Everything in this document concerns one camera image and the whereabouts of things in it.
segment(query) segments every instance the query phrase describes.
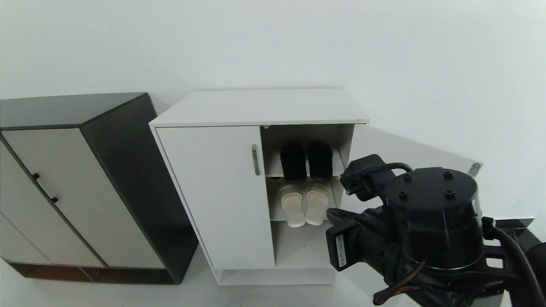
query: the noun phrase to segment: cabinet top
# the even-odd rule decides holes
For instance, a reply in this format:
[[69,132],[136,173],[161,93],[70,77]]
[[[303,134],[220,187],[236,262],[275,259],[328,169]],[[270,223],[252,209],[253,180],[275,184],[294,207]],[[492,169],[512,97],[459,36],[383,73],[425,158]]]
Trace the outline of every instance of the cabinet top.
[[196,91],[151,127],[368,123],[370,118],[342,88]]
[[109,93],[0,100],[0,130],[80,127],[145,93]]

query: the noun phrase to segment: white slipper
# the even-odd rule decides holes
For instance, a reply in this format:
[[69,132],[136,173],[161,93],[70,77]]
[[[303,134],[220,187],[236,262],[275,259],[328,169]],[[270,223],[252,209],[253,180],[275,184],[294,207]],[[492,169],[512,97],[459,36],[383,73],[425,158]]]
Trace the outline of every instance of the white slipper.
[[323,184],[314,184],[307,193],[307,201],[305,221],[315,226],[322,225],[326,218],[326,207],[328,207],[328,188]]
[[301,209],[302,197],[298,190],[291,185],[283,186],[279,194],[286,223],[293,228],[305,225],[305,216]]

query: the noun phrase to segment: cabinet door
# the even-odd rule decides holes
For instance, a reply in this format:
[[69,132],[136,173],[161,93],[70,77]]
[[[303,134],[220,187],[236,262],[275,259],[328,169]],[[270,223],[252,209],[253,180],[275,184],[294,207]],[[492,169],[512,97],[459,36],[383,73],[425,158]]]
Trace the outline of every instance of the cabinet door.
[[2,132],[29,172],[111,267],[164,268],[79,129]]
[[157,133],[214,268],[273,268],[259,127],[157,128]]
[[0,212],[53,264],[102,266],[0,141]]
[[[473,177],[482,166],[474,160],[398,137],[369,125],[354,125],[349,160],[357,160],[372,154],[380,155],[385,163],[402,162],[409,164],[413,169],[443,167],[455,169]],[[394,170],[394,172],[400,175],[403,170]],[[341,209],[360,213],[367,208],[375,208],[382,204],[378,197],[363,203],[356,196],[343,196]]]
[[13,262],[51,264],[2,214],[0,214],[0,257]]

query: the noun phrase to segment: label sticker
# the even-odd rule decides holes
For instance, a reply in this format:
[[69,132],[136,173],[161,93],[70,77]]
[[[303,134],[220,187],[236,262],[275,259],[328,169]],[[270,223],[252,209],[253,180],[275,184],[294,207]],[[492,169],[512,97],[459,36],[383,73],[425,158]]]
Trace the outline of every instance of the label sticker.
[[340,268],[347,265],[347,258],[345,258],[345,242],[343,241],[343,235],[336,237],[337,245],[337,260],[339,261]]

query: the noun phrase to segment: black slipper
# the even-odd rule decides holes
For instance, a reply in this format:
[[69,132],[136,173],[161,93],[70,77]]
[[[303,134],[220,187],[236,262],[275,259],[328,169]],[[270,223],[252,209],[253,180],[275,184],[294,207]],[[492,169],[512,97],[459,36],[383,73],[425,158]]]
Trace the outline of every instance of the black slipper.
[[312,141],[307,145],[309,174],[318,182],[332,179],[332,148],[323,141]]
[[282,172],[284,180],[289,184],[298,184],[307,181],[305,168],[305,149],[297,142],[286,144],[281,150]]

